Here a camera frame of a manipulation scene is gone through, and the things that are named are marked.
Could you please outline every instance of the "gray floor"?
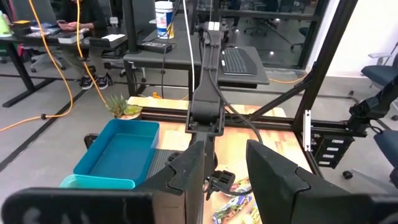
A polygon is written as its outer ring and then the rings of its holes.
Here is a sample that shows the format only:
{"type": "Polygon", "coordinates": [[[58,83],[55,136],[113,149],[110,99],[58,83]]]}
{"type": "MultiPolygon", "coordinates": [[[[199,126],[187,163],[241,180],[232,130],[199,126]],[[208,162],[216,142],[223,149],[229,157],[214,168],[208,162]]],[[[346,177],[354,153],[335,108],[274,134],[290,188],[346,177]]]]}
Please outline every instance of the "gray floor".
{"type": "MultiPolygon", "coordinates": [[[[0,65],[3,74],[17,74],[11,63],[0,65]]],[[[58,77],[56,71],[48,64],[43,67],[44,72],[33,75],[45,77],[58,77]]],[[[118,71],[112,71],[114,80],[124,82],[125,78],[118,76],[118,71]]],[[[73,70],[67,69],[68,78],[78,78],[73,70]]],[[[269,70],[269,77],[278,80],[294,80],[297,74],[280,73],[278,70],[269,70]]],[[[160,83],[160,73],[155,69],[147,69],[147,79],[151,83],[160,83]]],[[[165,84],[186,85],[187,73],[168,70],[165,74],[165,84]]],[[[79,86],[77,82],[69,82],[73,94],[77,94],[79,86]]],[[[327,77],[320,94],[346,96],[350,90],[354,96],[362,100],[377,93],[375,88],[369,88],[369,80],[362,78],[333,78],[327,77]]],[[[285,92],[292,85],[271,83],[268,86],[259,86],[258,90],[285,92]]],[[[12,96],[24,91],[19,78],[0,77],[1,103],[12,96]]],[[[160,88],[149,87],[144,95],[151,95],[153,91],[160,94],[160,88]]],[[[105,96],[112,93],[122,93],[127,97],[126,85],[110,86],[103,91],[105,96]]],[[[165,98],[180,99],[187,94],[187,89],[165,88],[165,98]]],[[[244,103],[263,105],[277,97],[277,95],[265,95],[255,93],[225,92],[227,99],[232,103],[244,103]]],[[[293,117],[300,103],[300,96],[295,96],[286,101],[280,107],[285,109],[287,116],[293,117]]],[[[12,124],[20,119],[37,116],[41,113],[55,113],[68,102],[68,95],[61,81],[55,81],[43,88],[26,100],[11,108],[0,108],[0,127],[12,124]]],[[[312,109],[313,119],[344,120],[349,118],[348,109],[354,104],[351,100],[336,100],[329,98],[317,98],[312,109]]],[[[61,181],[72,173],[74,166],[79,161],[86,149],[83,137],[88,133],[98,133],[112,116],[106,111],[97,92],[86,92],[75,104],[73,111],[66,117],[58,119],[41,137],[33,142],[19,157],[0,172],[0,203],[11,193],[32,186],[58,186],[61,181]]],[[[383,121],[392,129],[398,128],[398,123],[384,118],[383,121]]],[[[3,160],[11,151],[16,149],[43,121],[33,121],[0,134],[0,159],[3,160]]],[[[369,131],[367,138],[356,139],[346,153],[343,160],[335,170],[322,169],[325,178],[351,192],[379,192],[376,187],[365,187],[357,184],[355,178],[343,180],[341,172],[355,168],[375,179],[388,182],[388,175],[392,166],[378,149],[373,141],[373,132],[369,131]]]]}

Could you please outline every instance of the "teal plastic bin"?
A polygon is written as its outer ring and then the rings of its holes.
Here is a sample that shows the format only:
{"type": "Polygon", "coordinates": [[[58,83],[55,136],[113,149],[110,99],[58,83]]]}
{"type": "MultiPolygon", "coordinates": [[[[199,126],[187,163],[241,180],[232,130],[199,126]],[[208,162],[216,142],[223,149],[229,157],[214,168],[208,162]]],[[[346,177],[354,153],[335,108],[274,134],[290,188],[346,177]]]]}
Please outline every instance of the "teal plastic bin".
{"type": "Polygon", "coordinates": [[[145,181],[159,141],[159,123],[111,120],[73,170],[77,175],[145,181]]]}
{"type": "Polygon", "coordinates": [[[60,187],[71,189],[118,189],[131,190],[135,187],[132,180],[122,180],[105,177],[92,177],[86,175],[69,175],[65,178],[60,187]]]}

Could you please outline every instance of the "orange extension cord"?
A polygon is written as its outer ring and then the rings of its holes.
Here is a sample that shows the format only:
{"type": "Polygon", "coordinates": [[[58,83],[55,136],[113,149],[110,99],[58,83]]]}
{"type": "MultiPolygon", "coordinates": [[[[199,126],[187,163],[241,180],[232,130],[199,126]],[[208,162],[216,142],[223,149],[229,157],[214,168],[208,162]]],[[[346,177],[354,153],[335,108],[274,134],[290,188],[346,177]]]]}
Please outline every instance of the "orange extension cord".
{"type": "MultiPolygon", "coordinates": [[[[77,40],[79,40],[79,39],[80,39],[80,2],[77,1],[76,3],[77,3],[77,8],[78,8],[78,18],[77,18],[76,35],[77,35],[77,40]]],[[[72,108],[73,108],[73,96],[72,96],[72,92],[71,92],[71,90],[70,90],[70,88],[69,88],[69,85],[68,85],[67,80],[65,79],[65,77],[64,77],[64,75],[63,75],[61,69],[59,68],[58,64],[55,62],[54,57],[53,57],[53,55],[51,54],[51,51],[50,51],[50,49],[49,49],[49,47],[48,47],[48,45],[47,45],[47,41],[45,40],[45,36],[44,36],[44,32],[43,32],[43,27],[42,27],[42,25],[41,25],[41,22],[40,22],[40,20],[39,20],[39,17],[37,16],[37,13],[36,13],[35,7],[34,7],[34,5],[33,5],[33,3],[32,3],[32,0],[29,0],[29,4],[30,4],[30,8],[32,9],[33,15],[35,16],[35,19],[36,19],[36,21],[37,21],[37,23],[38,23],[38,25],[39,25],[40,35],[41,35],[41,37],[42,37],[44,47],[45,47],[45,49],[46,49],[48,55],[50,56],[50,59],[51,59],[52,63],[54,64],[55,68],[57,69],[58,73],[59,73],[60,76],[62,77],[62,80],[63,80],[63,82],[64,82],[64,84],[65,84],[65,86],[66,86],[66,88],[67,88],[67,90],[68,90],[68,94],[69,94],[69,98],[70,98],[70,106],[69,106],[69,109],[68,109],[66,112],[64,112],[63,114],[59,114],[59,115],[53,114],[53,115],[46,115],[46,116],[45,116],[45,118],[60,118],[60,117],[63,117],[63,116],[68,115],[68,114],[71,112],[72,108]]],[[[78,48],[80,57],[83,58],[83,54],[82,54],[81,48],[80,48],[80,41],[77,42],[77,48],[78,48]]],[[[95,88],[96,88],[96,90],[97,90],[99,96],[101,97],[101,99],[102,99],[102,101],[104,102],[105,106],[107,106],[107,104],[106,104],[106,102],[105,102],[105,99],[104,99],[103,95],[101,94],[101,91],[100,91],[100,89],[98,88],[98,86],[97,86],[97,84],[96,84],[96,82],[95,82],[95,80],[94,80],[94,78],[93,78],[93,76],[92,76],[92,74],[91,74],[91,72],[90,72],[90,69],[88,68],[88,66],[87,66],[87,64],[86,64],[86,62],[83,62],[83,64],[84,64],[84,66],[85,66],[85,68],[86,68],[86,71],[87,71],[88,75],[90,76],[91,80],[93,81],[93,83],[94,83],[94,85],[95,85],[95,88]]],[[[10,128],[13,128],[13,127],[15,127],[15,126],[17,126],[17,125],[20,125],[20,124],[23,124],[23,123],[26,123],[26,122],[28,122],[28,121],[34,121],[34,120],[37,120],[37,119],[42,119],[42,117],[41,117],[41,116],[36,116],[36,117],[33,117],[33,118],[24,119],[24,120],[19,121],[19,122],[15,123],[15,124],[12,124],[12,125],[9,125],[9,126],[7,126],[7,127],[5,127],[5,128],[0,129],[0,132],[1,132],[1,131],[6,131],[6,130],[8,130],[8,129],[10,129],[10,128]]]]}

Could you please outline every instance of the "jeans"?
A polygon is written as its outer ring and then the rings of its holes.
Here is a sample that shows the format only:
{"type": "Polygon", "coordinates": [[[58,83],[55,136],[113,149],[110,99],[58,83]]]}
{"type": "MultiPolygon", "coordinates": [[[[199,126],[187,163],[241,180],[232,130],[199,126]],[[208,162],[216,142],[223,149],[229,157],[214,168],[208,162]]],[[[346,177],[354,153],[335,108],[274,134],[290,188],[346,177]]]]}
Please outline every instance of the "jeans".
{"type": "MultiPolygon", "coordinates": [[[[101,49],[90,49],[88,53],[89,62],[87,63],[89,66],[93,65],[96,69],[96,75],[98,77],[104,77],[106,75],[106,70],[104,67],[104,63],[102,61],[102,52],[101,49]]],[[[76,70],[78,74],[81,76],[85,75],[86,69],[82,61],[80,61],[80,56],[77,50],[72,49],[62,49],[63,58],[76,70]]]]}

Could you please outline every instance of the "wooden tabletop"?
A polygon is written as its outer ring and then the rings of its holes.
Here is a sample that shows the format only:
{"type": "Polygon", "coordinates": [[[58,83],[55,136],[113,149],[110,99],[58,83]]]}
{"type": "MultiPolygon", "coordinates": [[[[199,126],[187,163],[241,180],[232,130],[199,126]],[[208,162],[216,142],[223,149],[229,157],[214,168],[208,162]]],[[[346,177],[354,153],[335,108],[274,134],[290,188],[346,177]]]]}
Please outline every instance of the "wooden tabletop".
{"type": "MultiPolygon", "coordinates": [[[[155,98],[130,97],[129,105],[150,106],[158,108],[172,108],[186,110],[188,101],[185,100],[160,100],[155,98]]],[[[259,106],[233,105],[242,114],[256,111],[259,106]]],[[[286,117],[282,108],[274,108],[266,113],[267,116],[286,117]]],[[[158,149],[186,150],[191,140],[191,134],[185,133],[185,124],[159,122],[160,134],[158,149]]],[[[300,167],[311,172],[310,166],[301,150],[294,133],[287,131],[259,130],[264,145],[285,156],[300,167]]],[[[216,138],[215,152],[218,158],[218,170],[228,170],[235,173],[236,180],[248,176],[246,166],[246,141],[255,139],[256,135],[251,129],[227,128],[224,135],[216,138]]],[[[213,223],[213,214],[226,204],[231,198],[222,193],[213,193],[209,201],[205,201],[203,211],[203,223],[213,223]]],[[[236,214],[227,223],[242,223],[242,219],[252,207],[254,201],[246,205],[242,211],[236,214]]]]}

